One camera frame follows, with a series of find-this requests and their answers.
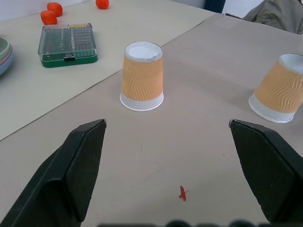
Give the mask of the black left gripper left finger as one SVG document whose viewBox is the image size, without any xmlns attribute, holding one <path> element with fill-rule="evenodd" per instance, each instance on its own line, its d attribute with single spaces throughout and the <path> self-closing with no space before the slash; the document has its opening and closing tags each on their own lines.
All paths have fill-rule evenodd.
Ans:
<svg viewBox="0 0 303 227">
<path fill-rule="evenodd" d="M 79 227 L 98 176 L 107 122 L 92 121 L 72 130 L 34 173 L 2 227 Z"/>
</svg>

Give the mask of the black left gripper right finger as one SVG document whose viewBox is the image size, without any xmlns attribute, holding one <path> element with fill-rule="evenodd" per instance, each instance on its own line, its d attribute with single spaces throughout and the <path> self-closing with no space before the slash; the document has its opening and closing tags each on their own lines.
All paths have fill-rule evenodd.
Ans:
<svg viewBox="0 0 303 227">
<path fill-rule="evenodd" d="M 244 176 L 270 223 L 303 221 L 303 158 L 274 130 L 232 119 Z"/>
</svg>

